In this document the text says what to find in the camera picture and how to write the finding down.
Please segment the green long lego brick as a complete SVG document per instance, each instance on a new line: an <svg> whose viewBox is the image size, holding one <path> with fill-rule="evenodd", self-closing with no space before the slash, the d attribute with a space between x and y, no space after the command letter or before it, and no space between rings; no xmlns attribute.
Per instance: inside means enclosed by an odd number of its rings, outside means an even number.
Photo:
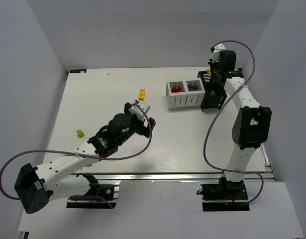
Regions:
<svg viewBox="0 0 306 239"><path fill-rule="evenodd" d="M217 99L217 98L211 98L208 101L209 107L218 107L219 104L220 104L220 99Z"/></svg>

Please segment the purple lego brick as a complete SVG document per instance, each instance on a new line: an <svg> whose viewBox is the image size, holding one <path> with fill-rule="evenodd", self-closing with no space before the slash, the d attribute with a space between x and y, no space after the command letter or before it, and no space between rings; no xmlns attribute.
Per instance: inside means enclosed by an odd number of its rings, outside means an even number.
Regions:
<svg viewBox="0 0 306 239"><path fill-rule="evenodd" d="M189 91L197 91L198 87L196 87L196 86L188 86L188 90Z"/></svg>

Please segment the red lego brick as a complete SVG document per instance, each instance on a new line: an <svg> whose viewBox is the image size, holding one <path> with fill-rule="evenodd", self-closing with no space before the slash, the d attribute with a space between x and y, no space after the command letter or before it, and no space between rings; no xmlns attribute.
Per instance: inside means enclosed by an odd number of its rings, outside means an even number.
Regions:
<svg viewBox="0 0 306 239"><path fill-rule="evenodd" d="M174 89L171 89L171 93L181 93L181 92L184 92L184 90L182 90L181 88L174 88Z"/></svg>

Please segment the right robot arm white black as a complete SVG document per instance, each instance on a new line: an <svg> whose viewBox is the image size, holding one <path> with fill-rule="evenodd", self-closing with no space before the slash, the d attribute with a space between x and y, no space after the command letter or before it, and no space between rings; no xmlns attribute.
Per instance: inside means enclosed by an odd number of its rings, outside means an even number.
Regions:
<svg viewBox="0 0 306 239"><path fill-rule="evenodd" d="M211 75L233 98L238 110L232 128L234 148L226 170L219 180L223 194L242 190L244 173L251 156L268 138L272 111L261 106L247 88L241 71L235 69L236 53L223 46L213 50Z"/></svg>

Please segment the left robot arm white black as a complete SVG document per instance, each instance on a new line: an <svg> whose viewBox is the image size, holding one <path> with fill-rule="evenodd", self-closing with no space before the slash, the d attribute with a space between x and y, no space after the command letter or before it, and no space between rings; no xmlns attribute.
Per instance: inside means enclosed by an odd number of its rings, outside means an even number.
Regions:
<svg viewBox="0 0 306 239"><path fill-rule="evenodd" d="M66 197L99 194L99 184L90 174L72 177L71 174L86 166L97 163L116 153L134 134L149 137L156 122L149 118L144 125L135 114L120 113L109 123L79 146L73 155L61 157L33 167L30 163L21 167L14 189L27 214L33 214L45 207L48 202Z"/></svg>

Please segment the black double bin container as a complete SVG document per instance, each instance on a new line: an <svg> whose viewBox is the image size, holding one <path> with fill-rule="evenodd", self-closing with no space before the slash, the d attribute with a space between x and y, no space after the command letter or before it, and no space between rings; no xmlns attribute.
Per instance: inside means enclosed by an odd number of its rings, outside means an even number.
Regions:
<svg viewBox="0 0 306 239"><path fill-rule="evenodd" d="M214 80L210 74L210 70L199 71L198 78L201 79L205 94L201 103L201 110L206 109L221 109L224 101L226 100L226 93L221 84Z"/></svg>

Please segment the orange yellow lego brick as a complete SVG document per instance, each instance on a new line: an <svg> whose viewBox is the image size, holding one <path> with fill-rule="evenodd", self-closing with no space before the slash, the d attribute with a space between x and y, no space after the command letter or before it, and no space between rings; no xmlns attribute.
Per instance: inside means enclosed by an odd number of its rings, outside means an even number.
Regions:
<svg viewBox="0 0 306 239"><path fill-rule="evenodd" d="M139 90L139 93L138 93L138 99L140 101L143 101L145 99L145 94L146 94L146 91L145 89L140 89Z"/></svg>

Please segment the white double bin container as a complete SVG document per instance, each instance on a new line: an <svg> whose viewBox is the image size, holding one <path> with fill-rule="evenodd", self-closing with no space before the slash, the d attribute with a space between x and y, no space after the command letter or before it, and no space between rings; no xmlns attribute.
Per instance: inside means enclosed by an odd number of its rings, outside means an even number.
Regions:
<svg viewBox="0 0 306 239"><path fill-rule="evenodd" d="M188 86L198 87L197 91L189 91ZM171 89L181 88L184 92L171 93ZM200 79L185 81L168 81L166 83L166 97L168 110L182 108L197 108L201 106L205 90Z"/></svg>

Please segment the small green lego left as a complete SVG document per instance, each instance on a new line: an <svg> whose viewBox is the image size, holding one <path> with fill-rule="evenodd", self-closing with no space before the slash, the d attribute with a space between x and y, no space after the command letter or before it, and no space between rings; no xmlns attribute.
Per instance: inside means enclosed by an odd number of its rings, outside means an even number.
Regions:
<svg viewBox="0 0 306 239"><path fill-rule="evenodd" d="M82 130L77 130L76 131L76 133L77 133L77 135L79 136L79 137L83 137L84 136L84 132L82 131Z"/></svg>

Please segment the blue label left corner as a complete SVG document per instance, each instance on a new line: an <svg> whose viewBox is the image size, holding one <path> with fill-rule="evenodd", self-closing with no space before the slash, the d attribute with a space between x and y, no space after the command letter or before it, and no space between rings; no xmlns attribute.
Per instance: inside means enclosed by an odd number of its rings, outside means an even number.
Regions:
<svg viewBox="0 0 306 239"><path fill-rule="evenodd" d="M71 69L69 71L70 74L83 74L86 73L86 69Z"/></svg>

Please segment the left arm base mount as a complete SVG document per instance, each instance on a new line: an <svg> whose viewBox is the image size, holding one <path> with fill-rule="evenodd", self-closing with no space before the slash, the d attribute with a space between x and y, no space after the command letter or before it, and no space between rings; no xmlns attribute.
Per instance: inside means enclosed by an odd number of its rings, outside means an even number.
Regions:
<svg viewBox="0 0 306 239"><path fill-rule="evenodd" d="M74 195L68 198L66 208L68 209L114 209L117 196L114 194L115 185L100 184L94 175L84 174L89 189L84 195Z"/></svg>

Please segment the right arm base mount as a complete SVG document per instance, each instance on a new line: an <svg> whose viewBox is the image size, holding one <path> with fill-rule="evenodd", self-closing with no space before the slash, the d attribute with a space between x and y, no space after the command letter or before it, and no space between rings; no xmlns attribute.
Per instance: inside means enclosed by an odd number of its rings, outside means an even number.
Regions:
<svg viewBox="0 0 306 239"><path fill-rule="evenodd" d="M248 195L244 181L232 182L221 177L218 183L201 184L197 195L202 197L204 212L249 211Z"/></svg>

